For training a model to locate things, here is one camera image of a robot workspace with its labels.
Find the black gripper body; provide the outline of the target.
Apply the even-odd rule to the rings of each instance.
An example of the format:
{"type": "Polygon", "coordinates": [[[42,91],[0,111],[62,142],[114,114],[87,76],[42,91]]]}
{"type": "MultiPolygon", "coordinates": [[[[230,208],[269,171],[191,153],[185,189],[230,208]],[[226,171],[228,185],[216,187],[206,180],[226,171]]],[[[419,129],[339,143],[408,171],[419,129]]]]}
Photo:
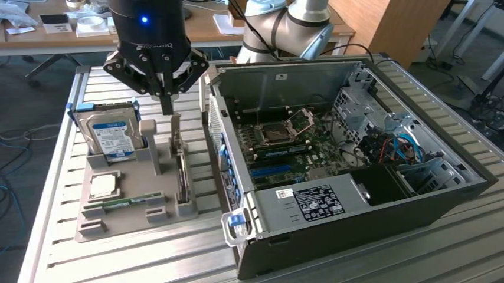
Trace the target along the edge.
{"type": "Polygon", "coordinates": [[[166,63],[174,76],[193,48],[185,30],[183,2],[110,1],[109,5],[119,39],[117,50],[134,68],[141,64],[141,53],[153,57],[166,90],[166,63]]]}

